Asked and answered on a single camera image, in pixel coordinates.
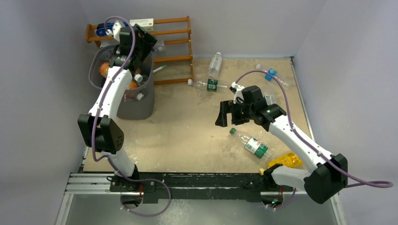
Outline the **crushed bottle blue white label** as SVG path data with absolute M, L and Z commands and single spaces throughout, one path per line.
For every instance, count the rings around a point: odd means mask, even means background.
M 267 105 L 276 104 L 276 92 L 273 90 L 266 90 L 263 92 L 263 96 L 267 102 Z

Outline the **amber tea bottle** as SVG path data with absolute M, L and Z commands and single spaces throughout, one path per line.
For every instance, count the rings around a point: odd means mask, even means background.
M 143 83 L 144 77 L 141 75 L 141 69 L 137 69 L 135 71 L 135 74 L 133 75 L 133 81 L 137 83 L 138 85 L 141 85 Z

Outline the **bottle green cap green label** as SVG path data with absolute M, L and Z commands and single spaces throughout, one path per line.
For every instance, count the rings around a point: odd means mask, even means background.
M 267 160 L 272 158 L 273 153 L 270 148 L 247 132 L 231 128 L 229 133 L 235 141 L 238 141 L 248 152 L 257 158 Z

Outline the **orange drink bottle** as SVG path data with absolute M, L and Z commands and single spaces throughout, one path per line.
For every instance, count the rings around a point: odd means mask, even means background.
M 109 62 L 104 62 L 100 68 L 99 68 L 99 72 L 100 74 L 106 79 L 107 75 L 108 75 L 108 69 L 109 69 Z M 132 90 L 135 88 L 138 88 L 139 85 L 135 82 L 135 81 L 131 81 L 129 86 L 127 87 L 128 90 Z

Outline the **yellow bottle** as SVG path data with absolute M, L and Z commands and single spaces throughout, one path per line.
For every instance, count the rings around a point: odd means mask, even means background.
M 282 155 L 276 159 L 268 162 L 268 168 L 274 166 L 275 164 L 282 164 L 289 168 L 297 168 L 298 166 L 303 165 L 301 159 L 293 152 Z

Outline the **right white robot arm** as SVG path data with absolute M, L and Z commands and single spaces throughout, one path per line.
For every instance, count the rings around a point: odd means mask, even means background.
M 215 125 L 226 127 L 227 114 L 231 123 L 241 125 L 254 121 L 281 140 L 304 163 L 306 170 L 275 165 L 264 172 L 263 184 L 270 191 L 280 186 L 304 190 L 316 203 L 323 204 L 347 186 L 347 159 L 342 154 L 333 155 L 318 146 L 290 120 L 279 105 L 268 105 L 257 86 L 247 88 L 232 83 L 232 100 L 220 102 Z

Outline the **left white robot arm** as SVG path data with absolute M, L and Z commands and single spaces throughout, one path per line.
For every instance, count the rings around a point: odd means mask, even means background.
M 81 114 L 77 123 L 84 142 L 92 150 L 93 160 L 106 159 L 122 177 L 122 186 L 129 192 L 136 191 L 140 182 L 138 170 L 123 150 L 124 133 L 115 118 L 121 100 L 157 40 L 142 27 L 135 24 L 122 27 L 115 22 L 107 31 L 119 45 L 113 49 L 108 63 L 105 84 L 93 107 L 87 114 Z

